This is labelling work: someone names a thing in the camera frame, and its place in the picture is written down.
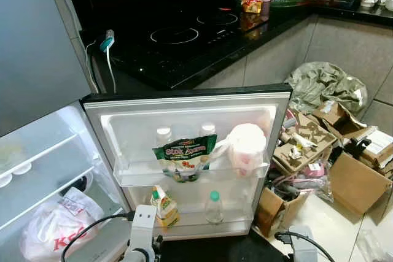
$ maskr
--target cardboard packaging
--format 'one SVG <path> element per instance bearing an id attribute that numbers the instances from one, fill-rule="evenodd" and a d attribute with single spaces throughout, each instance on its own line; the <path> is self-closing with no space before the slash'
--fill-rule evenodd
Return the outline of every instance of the cardboard packaging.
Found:
<path id="1" fill-rule="evenodd" d="M 306 194 L 299 195 L 287 202 L 265 187 L 259 199 L 256 215 L 261 233 L 269 237 L 278 228 L 288 228 L 307 197 Z"/>
<path id="2" fill-rule="evenodd" d="M 272 160 L 284 175 L 297 173 L 319 158 L 329 158 L 332 144 L 336 141 L 333 134 L 319 126 L 315 121 L 310 120 L 300 112 L 293 111 L 293 113 L 298 125 L 290 127 L 287 133 L 297 133 L 316 144 L 317 147 L 303 148 L 302 157 L 299 159 L 293 159 L 289 156 L 292 147 L 297 144 L 293 139 L 280 147 L 276 147 Z"/>
<path id="3" fill-rule="evenodd" d="M 364 129 L 367 125 L 359 122 L 338 102 L 324 102 L 313 112 L 313 115 L 321 121 L 321 125 L 325 126 L 326 130 L 337 137 L 342 146 L 346 145 L 351 138 L 358 139 L 366 136 Z"/>
<path id="4" fill-rule="evenodd" d="M 372 142 L 360 155 L 359 160 L 377 171 L 384 169 L 393 160 L 393 137 L 375 130 L 367 139 Z"/>
<path id="5" fill-rule="evenodd" d="M 362 215 L 371 208 L 386 215 L 392 199 L 392 181 L 343 152 L 330 169 L 333 197 L 351 212 Z"/>

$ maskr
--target bottle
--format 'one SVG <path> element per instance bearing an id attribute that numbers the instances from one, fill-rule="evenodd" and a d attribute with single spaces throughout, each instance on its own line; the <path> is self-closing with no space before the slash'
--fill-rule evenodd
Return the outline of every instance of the bottle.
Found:
<path id="1" fill-rule="evenodd" d="M 206 202 L 205 214 L 207 221 L 210 223 L 220 223 L 224 219 L 222 202 L 218 191 L 213 190 L 210 192 L 210 197 Z"/>
<path id="2" fill-rule="evenodd" d="M 172 141 L 172 130 L 169 126 L 157 129 L 157 146 L 162 147 Z"/>
<path id="3" fill-rule="evenodd" d="M 199 136 L 207 136 L 216 133 L 216 126 L 213 123 L 206 122 L 201 125 Z"/>

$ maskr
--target white bottle cap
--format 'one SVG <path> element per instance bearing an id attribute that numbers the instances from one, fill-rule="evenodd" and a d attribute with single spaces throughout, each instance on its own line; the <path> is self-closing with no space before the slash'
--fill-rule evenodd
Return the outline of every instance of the white bottle cap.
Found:
<path id="1" fill-rule="evenodd" d="M 172 137 L 172 131 L 170 127 L 164 126 L 157 129 L 157 142 L 159 145 L 167 144 Z"/>
<path id="2" fill-rule="evenodd" d="M 201 126 L 200 136 L 207 136 L 216 133 L 216 126 L 213 123 L 203 123 Z"/>

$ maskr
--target black cable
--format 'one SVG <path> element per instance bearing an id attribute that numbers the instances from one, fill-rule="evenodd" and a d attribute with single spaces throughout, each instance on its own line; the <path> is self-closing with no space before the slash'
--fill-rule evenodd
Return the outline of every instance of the black cable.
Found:
<path id="1" fill-rule="evenodd" d="M 310 244 L 313 244 L 313 245 L 314 245 L 315 247 L 317 247 L 323 254 L 325 254 L 326 258 L 328 258 L 329 261 L 335 262 L 334 259 L 332 258 L 332 256 L 330 256 L 329 253 L 328 253 L 324 248 L 322 248 L 322 246 L 320 246 L 317 242 L 314 242 L 312 239 L 310 239 L 310 238 L 307 237 L 307 236 L 304 236 L 304 235 L 302 235 L 302 234 L 300 234 L 300 233 L 293 233 L 293 232 L 291 232 L 291 231 L 286 231 L 286 232 L 284 232 L 284 233 L 275 233 L 275 234 L 274 234 L 274 237 L 275 237 L 276 239 L 278 239 L 279 241 L 283 241 L 283 240 L 281 239 L 281 236 L 296 236 L 296 237 L 298 237 L 298 238 L 300 238 L 300 239 L 304 239 L 305 241 L 308 241 Z"/>
<path id="2" fill-rule="evenodd" d="M 79 234 L 76 235 L 76 237 L 74 237 L 71 242 L 69 242 L 69 244 L 64 248 L 63 253 L 61 253 L 61 262 L 66 262 L 66 252 L 68 251 L 68 249 L 70 248 L 70 246 L 78 239 L 80 238 L 82 235 L 84 235 L 88 230 L 90 230 L 92 227 L 94 227 L 95 225 L 97 225 L 98 223 L 101 223 L 105 220 L 108 219 L 112 219 L 112 218 L 127 218 L 128 221 L 132 221 L 134 219 L 134 214 L 135 212 L 129 212 L 129 213 L 125 213 L 125 214 L 116 214 L 116 215 L 111 215 L 111 216 L 107 216 L 104 218 L 101 218 L 97 221 L 95 221 L 94 223 L 90 224 L 88 227 L 86 227 L 84 230 L 82 230 Z"/>

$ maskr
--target black glass cooktop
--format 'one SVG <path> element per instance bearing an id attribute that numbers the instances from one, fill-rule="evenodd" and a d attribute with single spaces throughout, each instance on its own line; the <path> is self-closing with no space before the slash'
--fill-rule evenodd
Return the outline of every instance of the black glass cooktop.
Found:
<path id="1" fill-rule="evenodd" d="M 121 25 L 113 28 L 111 63 L 157 89 L 169 89 L 214 63 L 215 53 L 223 48 L 239 49 L 242 19 L 239 5 L 203 4 L 141 12 L 128 21 L 123 16 Z M 254 25 L 261 22 L 257 18 Z"/>

